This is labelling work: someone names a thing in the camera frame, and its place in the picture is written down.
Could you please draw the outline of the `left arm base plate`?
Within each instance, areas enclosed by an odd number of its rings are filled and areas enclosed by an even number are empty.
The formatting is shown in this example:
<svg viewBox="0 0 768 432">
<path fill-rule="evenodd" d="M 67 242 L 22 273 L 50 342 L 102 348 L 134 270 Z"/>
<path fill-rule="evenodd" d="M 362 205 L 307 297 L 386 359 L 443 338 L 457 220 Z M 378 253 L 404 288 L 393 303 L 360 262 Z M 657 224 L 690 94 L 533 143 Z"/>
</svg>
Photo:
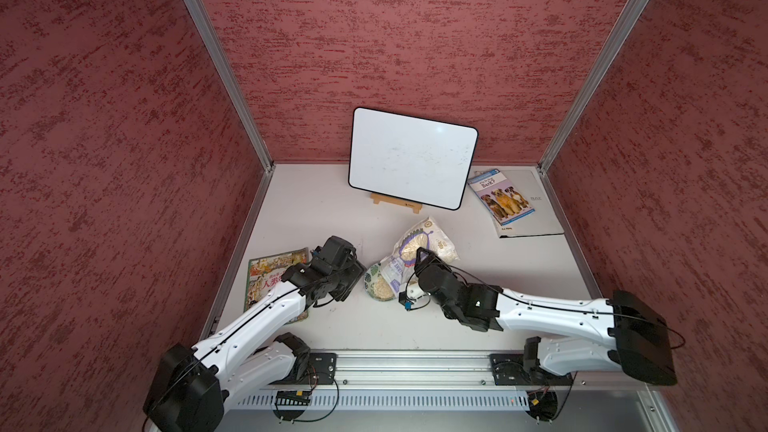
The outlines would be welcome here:
<svg viewBox="0 0 768 432">
<path fill-rule="evenodd" d="M 332 385 L 338 362 L 338 355 L 331 352 L 311 352 L 304 371 L 299 374 L 292 372 L 287 378 L 274 381 L 267 388 L 299 386 Z"/>
</svg>

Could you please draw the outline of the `aluminium corner post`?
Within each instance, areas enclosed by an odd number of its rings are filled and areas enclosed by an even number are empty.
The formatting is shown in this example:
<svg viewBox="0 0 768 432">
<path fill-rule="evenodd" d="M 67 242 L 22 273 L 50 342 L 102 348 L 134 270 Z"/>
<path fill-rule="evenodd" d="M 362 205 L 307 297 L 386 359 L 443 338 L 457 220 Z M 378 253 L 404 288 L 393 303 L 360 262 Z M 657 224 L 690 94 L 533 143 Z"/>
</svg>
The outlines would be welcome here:
<svg viewBox="0 0 768 432">
<path fill-rule="evenodd" d="M 626 1 L 582 87 L 538 163 L 537 169 L 541 176 L 546 175 L 554 164 L 649 2 L 650 0 Z"/>
<path fill-rule="evenodd" d="M 215 31 L 203 0 L 183 0 L 183 2 L 228 94 L 230 102 L 235 108 L 237 116 L 250 140 L 251 146 L 261 162 L 262 168 L 267 174 L 271 174 L 274 169 L 273 159 L 268 151 L 265 140 L 258 131 L 246 98 Z"/>
</svg>

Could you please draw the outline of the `aluminium front rail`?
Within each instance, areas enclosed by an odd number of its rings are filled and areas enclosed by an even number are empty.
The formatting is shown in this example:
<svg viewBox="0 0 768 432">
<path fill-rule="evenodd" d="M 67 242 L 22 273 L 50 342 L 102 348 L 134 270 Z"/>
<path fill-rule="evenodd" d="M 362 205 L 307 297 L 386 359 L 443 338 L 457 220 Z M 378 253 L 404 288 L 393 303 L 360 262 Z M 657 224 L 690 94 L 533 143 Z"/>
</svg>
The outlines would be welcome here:
<svg viewBox="0 0 768 432">
<path fill-rule="evenodd" d="M 580 372 L 569 386 L 496 386 L 489 355 L 478 351 L 338 351 L 332 385 L 253 389 L 228 411 L 275 412 L 287 422 L 312 412 L 530 412 L 563 406 L 583 395 L 603 405 L 635 402 L 659 411 L 648 386 L 612 372 Z"/>
</svg>

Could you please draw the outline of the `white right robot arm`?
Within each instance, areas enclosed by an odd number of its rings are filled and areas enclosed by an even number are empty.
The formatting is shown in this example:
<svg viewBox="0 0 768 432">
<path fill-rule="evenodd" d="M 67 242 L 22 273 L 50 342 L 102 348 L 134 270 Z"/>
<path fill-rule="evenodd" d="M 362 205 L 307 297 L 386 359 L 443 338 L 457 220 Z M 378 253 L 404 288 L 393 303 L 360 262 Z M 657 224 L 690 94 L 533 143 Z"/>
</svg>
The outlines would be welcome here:
<svg viewBox="0 0 768 432">
<path fill-rule="evenodd" d="M 414 275 L 449 320 L 476 332 L 533 332 L 523 354 L 529 373 L 622 371 L 654 386 L 678 382 L 671 328 L 630 292 L 593 300 L 532 296 L 460 272 L 425 248 L 416 253 Z"/>
</svg>

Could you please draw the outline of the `dog picture book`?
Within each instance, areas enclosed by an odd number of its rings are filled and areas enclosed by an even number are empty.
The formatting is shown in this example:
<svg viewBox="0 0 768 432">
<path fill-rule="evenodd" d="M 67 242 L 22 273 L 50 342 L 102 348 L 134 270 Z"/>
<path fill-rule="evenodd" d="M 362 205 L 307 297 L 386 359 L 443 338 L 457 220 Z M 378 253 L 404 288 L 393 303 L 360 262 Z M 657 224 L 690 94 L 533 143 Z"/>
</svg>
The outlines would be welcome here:
<svg viewBox="0 0 768 432">
<path fill-rule="evenodd" d="M 499 169 L 492 169 L 468 180 L 468 186 L 484 203 L 496 224 L 504 227 L 532 214 L 535 209 Z"/>
</svg>

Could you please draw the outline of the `colourful comic magazine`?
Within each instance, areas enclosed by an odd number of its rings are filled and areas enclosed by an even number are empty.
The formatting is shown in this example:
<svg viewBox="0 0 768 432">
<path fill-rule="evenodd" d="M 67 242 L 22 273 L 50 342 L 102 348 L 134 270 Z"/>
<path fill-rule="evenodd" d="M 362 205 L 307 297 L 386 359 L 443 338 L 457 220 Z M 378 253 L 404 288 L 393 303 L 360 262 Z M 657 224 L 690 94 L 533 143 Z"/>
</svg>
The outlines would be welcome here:
<svg viewBox="0 0 768 432">
<path fill-rule="evenodd" d="M 281 282 L 283 273 L 292 265 L 310 259 L 308 248 L 250 259 L 246 276 L 244 310 L 249 310 Z"/>
</svg>

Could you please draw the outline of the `green leaf pattern bowl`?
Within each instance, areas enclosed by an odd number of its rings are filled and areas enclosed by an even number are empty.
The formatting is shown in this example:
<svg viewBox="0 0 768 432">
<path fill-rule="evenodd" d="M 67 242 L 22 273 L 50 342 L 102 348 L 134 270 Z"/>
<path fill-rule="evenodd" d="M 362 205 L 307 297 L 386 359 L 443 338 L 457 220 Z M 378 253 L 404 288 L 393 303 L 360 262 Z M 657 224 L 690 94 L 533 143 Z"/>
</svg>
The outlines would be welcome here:
<svg viewBox="0 0 768 432">
<path fill-rule="evenodd" d="M 386 258 L 368 268 L 364 288 L 368 295 L 381 302 L 395 300 L 403 283 L 403 267 L 399 260 Z"/>
</svg>

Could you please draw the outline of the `wooden easel stand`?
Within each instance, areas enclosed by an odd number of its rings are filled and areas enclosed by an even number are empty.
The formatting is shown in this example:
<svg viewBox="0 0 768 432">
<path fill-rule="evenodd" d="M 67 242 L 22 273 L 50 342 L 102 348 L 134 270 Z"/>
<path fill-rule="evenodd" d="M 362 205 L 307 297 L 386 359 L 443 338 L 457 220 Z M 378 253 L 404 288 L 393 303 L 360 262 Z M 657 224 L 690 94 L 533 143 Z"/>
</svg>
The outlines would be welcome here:
<svg viewBox="0 0 768 432">
<path fill-rule="evenodd" d="M 409 208 L 414 214 L 419 214 L 423 208 L 423 205 L 421 203 L 400 199 L 400 198 L 396 198 L 396 197 L 392 197 L 384 194 L 371 193 L 370 197 L 375 205 L 378 205 L 381 203 L 398 205 L 398 206 Z"/>
</svg>

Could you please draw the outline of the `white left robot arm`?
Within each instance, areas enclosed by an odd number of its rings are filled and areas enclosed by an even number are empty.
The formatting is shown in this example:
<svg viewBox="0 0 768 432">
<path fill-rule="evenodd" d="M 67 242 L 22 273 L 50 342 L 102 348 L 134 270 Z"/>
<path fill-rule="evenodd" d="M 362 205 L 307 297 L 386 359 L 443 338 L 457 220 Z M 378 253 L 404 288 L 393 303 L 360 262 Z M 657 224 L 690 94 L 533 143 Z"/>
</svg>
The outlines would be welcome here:
<svg viewBox="0 0 768 432">
<path fill-rule="evenodd" d="M 292 334 L 265 342 L 329 296 L 342 302 L 365 273 L 352 253 L 290 266 L 272 291 L 229 326 L 160 358 L 143 412 L 152 431 L 213 431 L 229 408 L 253 389 L 300 374 L 309 353 Z"/>
</svg>

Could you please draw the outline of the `white board black frame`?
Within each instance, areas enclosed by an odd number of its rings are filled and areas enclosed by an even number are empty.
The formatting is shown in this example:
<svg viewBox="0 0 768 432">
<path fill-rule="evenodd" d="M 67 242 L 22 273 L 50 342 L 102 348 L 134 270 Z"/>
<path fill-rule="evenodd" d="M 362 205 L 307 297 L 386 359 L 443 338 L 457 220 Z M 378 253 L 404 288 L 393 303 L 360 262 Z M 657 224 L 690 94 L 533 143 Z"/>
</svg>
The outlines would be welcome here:
<svg viewBox="0 0 768 432">
<path fill-rule="evenodd" d="M 353 112 L 348 184 L 457 210 L 478 138 L 471 126 L 358 107 Z"/>
</svg>

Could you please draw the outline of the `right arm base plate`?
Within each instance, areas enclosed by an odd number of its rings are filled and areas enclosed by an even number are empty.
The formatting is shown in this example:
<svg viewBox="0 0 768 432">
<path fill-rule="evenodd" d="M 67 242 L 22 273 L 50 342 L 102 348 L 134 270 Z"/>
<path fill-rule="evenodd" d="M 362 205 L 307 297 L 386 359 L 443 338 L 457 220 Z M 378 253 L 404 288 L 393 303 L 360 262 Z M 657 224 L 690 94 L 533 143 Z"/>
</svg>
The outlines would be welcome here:
<svg viewBox="0 0 768 432">
<path fill-rule="evenodd" d="M 569 386 L 573 376 L 558 376 L 542 368 L 526 367 L 522 354 L 490 354 L 490 370 L 496 386 Z"/>
</svg>

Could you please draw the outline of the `left aluminium corner post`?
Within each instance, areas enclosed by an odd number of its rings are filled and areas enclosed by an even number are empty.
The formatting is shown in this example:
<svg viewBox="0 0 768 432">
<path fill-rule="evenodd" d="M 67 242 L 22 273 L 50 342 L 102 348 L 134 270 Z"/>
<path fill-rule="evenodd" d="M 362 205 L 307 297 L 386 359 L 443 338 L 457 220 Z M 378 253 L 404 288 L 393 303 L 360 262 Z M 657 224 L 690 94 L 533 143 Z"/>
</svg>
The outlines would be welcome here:
<svg viewBox="0 0 768 432">
<path fill-rule="evenodd" d="M 268 151 L 265 140 L 258 131 L 246 98 L 215 31 L 203 0 L 183 0 L 183 2 L 228 94 L 230 102 L 235 108 L 237 116 L 250 140 L 251 146 L 261 162 L 262 168 L 267 174 L 271 174 L 274 169 L 273 159 Z"/>
</svg>

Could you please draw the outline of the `white A4 paper box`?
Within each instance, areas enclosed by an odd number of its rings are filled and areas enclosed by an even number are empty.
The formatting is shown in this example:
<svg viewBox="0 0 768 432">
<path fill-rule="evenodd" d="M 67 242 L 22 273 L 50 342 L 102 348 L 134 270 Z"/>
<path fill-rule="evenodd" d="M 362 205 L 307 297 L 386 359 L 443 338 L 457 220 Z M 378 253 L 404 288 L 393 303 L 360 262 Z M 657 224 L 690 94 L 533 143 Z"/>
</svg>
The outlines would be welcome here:
<svg viewBox="0 0 768 432">
<path fill-rule="evenodd" d="M 564 234 L 534 170 L 489 169 L 476 172 L 467 185 L 491 215 L 499 238 Z"/>
</svg>

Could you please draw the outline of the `instant oatmeal bag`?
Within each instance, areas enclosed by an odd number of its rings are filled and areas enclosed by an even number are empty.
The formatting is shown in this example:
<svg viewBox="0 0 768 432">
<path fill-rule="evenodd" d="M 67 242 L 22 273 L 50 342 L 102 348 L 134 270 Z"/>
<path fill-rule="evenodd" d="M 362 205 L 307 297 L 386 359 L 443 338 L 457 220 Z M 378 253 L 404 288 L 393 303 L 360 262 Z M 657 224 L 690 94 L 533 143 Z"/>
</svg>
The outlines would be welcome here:
<svg viewBox="0 0 768 432">
<path fill-rule="evenodd" d="M 453 241 L 436 220 L 433 217 L 422 220 L 408 229 L 395 244 L 393 252 L 379 263 L 379 274 L 394 294 L 401 291 L 413 272 L 420 248 L 433 252 L 448 264 L 459 260 Z"/>
</svg>

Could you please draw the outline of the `right aluminium corner post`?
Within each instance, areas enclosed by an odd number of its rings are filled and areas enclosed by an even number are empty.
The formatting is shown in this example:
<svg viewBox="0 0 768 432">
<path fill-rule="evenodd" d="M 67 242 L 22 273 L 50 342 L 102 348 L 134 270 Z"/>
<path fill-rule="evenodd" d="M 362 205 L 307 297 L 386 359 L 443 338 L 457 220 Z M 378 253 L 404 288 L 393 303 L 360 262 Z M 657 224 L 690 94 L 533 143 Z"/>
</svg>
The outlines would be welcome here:
<svg viewBox="0 0 768 432">
<path fill-rule="evenodd" d="M 538 163 L 537 169 L 541 176 L 546 175 L 554 164 L 649 2 L 650 0 L 626 1 L 582 87 Z"/>
</svg>

